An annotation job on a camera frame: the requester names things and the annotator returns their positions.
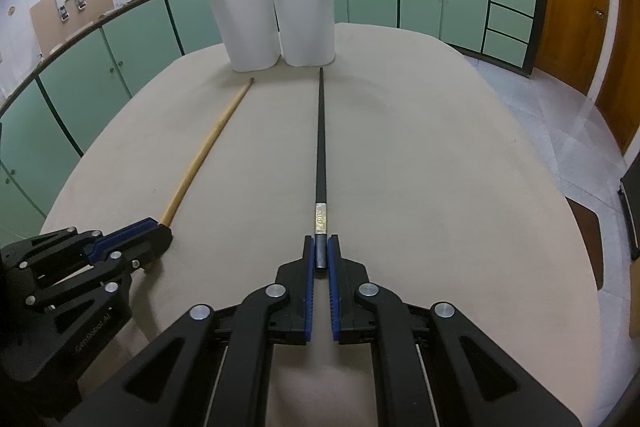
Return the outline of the plain wooden chopstick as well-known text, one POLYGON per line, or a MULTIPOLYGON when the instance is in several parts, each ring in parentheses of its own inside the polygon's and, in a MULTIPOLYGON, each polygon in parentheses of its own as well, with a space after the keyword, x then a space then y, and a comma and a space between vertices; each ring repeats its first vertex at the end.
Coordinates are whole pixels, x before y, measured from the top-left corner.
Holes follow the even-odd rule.
POLYGON ((213 150, 213 147, 218 141, 221 133, 224 131, 224 128, 227 127, 229 120, 238 109, 239 105, 243 101, 243 98, 246 97, 247 92, 250 91, 251 87, 253 87, 254 83, 255 79, 250 78, 247 83, 244 84, 244 86, 239 90, 235 97, 232 98, 231 102, 221 113, 220 117, 213 125, 213 128, 210 129, 209 134, 206 136, 206 139, 202 143, 200 149, 198 150, 198 153, 196 153, 196 155, 192 159, 189 168, 186 169, 186 172, 184 173, 180 183, 178 184, 174 195, 172 195, 171 200, 163 213, 163 216, 160 218, 161 225, 165 225, 165 227, 171 226, 171 223, 172 221, 174 221, 183 199, 186 197, 186 193, 188 193, 189 188, 198 175, 198 172, 204 165, 204 162, 206 161, 210 151, 213 150))

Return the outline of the cardboard box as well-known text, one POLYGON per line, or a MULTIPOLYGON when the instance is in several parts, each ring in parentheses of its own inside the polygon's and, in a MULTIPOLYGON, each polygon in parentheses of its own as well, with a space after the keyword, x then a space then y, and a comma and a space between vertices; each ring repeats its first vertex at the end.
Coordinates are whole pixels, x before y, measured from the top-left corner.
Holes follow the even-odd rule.
POLYGON ((40 0, 29 13, 42 57, 112 9, 113 0, 40 0))

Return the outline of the left white plastic cup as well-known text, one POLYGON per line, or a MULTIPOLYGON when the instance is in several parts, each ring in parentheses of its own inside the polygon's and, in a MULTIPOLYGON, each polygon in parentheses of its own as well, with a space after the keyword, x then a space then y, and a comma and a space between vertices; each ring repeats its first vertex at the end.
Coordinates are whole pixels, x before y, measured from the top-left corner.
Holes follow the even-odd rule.
POLYGON ((235 72, 257 72, 279 61, 273 0, 207 0, 235 72))

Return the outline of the white plastic cup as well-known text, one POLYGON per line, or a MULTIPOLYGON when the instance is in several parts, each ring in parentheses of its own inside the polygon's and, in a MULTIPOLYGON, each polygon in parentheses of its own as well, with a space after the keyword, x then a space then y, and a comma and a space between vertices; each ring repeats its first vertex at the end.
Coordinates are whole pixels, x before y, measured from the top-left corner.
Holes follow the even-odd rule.
POLYGON ((279 61, 273 0, 207 0, 235 72, 257 72, 279 61))
POLYGON ((326 66, 335 58, 334 0, 273 0, 282 54, 293 67, 326 66))

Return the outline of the right white plastic cup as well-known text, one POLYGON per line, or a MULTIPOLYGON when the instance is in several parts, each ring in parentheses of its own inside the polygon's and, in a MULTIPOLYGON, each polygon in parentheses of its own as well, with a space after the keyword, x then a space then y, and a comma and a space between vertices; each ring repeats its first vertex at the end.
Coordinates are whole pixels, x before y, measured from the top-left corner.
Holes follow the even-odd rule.
POLYGON ((335 58, 334 0, 273 0, 282 54, 293 67, 326 66, 335 58))

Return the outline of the green lower cabinets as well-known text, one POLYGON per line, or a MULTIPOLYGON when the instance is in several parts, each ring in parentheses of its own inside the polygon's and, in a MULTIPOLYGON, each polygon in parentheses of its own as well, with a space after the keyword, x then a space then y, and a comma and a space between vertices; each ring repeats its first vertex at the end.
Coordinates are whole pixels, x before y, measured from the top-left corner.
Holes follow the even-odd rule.
MULTIPOLYGON (((548 0, 334 0, 340 23, 396 27, 529 75, 548 0)), ((81 31, 1 106, 1 240, 40 231, 107 124, 183 55, 220 43, 206 0, 137 0, 81 31)))

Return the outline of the wooden door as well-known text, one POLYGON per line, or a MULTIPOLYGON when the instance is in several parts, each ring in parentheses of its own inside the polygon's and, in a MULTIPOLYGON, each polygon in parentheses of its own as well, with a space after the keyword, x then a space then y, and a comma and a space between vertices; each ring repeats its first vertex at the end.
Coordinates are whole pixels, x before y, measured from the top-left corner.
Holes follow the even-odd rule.
MULTIPOLYGON (((596 78, 610 0, 548 0, 535 66, 587 94, 596 78)), ((639 134, 639 0, 620 0, 612 54, 594 98, 618 147, 639 134)))

